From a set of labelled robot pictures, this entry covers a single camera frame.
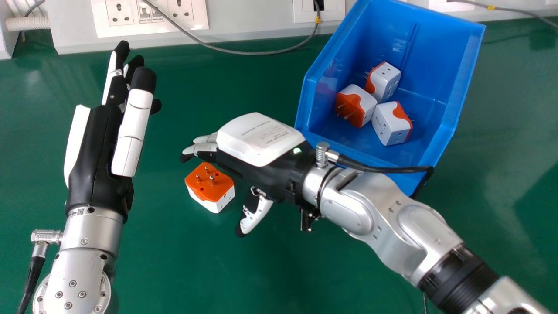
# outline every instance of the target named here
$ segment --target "socket panel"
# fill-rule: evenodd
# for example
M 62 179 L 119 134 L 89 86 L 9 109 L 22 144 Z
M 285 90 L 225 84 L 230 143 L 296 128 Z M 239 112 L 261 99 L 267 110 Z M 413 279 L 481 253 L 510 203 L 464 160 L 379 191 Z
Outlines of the socket panel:
M 438 12 L 472 11 L 475 6 L 468 3 L 448 2 L 446 0 L 427 0 L 428 8 Z
M 340 21 L 345 18 L 345 0 L 323 0 L 324 9 L 320 10 L 322 21 Z M 313 0 L 293 0 L 292 9 L 295 23 L 316 21 Z
M 143 0 L 90 0 L 97 37 L 178 31 Z M 187 30 L 209 29 L 205 0 L 150 0 Z

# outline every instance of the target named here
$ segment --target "green tabletop surface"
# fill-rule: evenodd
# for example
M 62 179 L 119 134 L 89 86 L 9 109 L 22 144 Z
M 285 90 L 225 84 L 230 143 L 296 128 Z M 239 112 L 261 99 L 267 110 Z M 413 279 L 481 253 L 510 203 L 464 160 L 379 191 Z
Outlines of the green tabletop surface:
M 190 199 L 179 162 L 199 135 L 259 111 L 294 124 L 302 79 L 327 42 L 275 56 L 199 45 L 133 50 L 157 73 L 151 117 L 114 287 L 119 313 L 422 313 L 421 293 L 329 221 L 300 231 L 274 206 L 244 239 L 243 197 L 219 215 Z M 300 38 L 230 42 L 271 50 Z M 459 126 L 419 197 L 501 275 L 558 312 L 558 49 L 537 20 L 487 23 Z M 63 163 L 77 104 L 100 103 L 109 52 L 57 55 L 48 31 L 27 33 L 0 61 L 0 313 L 14 313 L 33 229 L 63 229 Z M 237 195 L 246 184 L 237 181 Z M 41 278 L 51 268 L 49 250 Z M 436 312 L 430 305 L 431 312 Z

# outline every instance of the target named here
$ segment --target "robotic arm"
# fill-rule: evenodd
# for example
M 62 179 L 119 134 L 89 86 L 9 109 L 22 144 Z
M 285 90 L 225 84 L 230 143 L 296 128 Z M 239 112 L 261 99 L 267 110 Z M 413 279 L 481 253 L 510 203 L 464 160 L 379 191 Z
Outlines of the robotic arm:
M 324 142 L 314 150 L 290 126 L 250 113 L 217 134 L 196 138 L 181 161 L 193 157 L 253 185 L 235 231 L 240 237 L 273 202 L 288 201 L 301 209 L 302 231 L 312 231 L 319 217 L 331 220 L 445 313 L 549 313 L 513 280 L 491 270 L 438 212 L 402 193 L 382 169 L 340 155 Z
M 68 136 L 64 178 L 68 187 L 64 232 L 35 230 L 23 314 L 37 284 L 47 247 L 60 244 L 52 270 L 38 286 L 33 313 L 115 313 L 111 284 L 123 224 L 132 207 L 132 177 L 150 114 L 161 109 L 153 98 L 155 72 L 121 41 L 110 56 L 101 106 L 78 105 Z

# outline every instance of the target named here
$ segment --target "blue container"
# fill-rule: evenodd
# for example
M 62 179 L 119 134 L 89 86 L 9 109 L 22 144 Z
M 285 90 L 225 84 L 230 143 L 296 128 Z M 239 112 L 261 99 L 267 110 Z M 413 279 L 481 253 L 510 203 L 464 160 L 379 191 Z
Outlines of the blue container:
M 457 127 L 484 26 L 398 0 L 359 0 L 310 67 L 295 127 L 316 145 L 371 166 L 435 165 Z M 357 129 L 336 116 L 335 96 L 364 87 L 365 72 L 387 61 L 402 72 L 397 100 L 413 122 L 407 143 L 383 146 L 371 123 Z M 390 177 L 411 194 L 423 173 Z

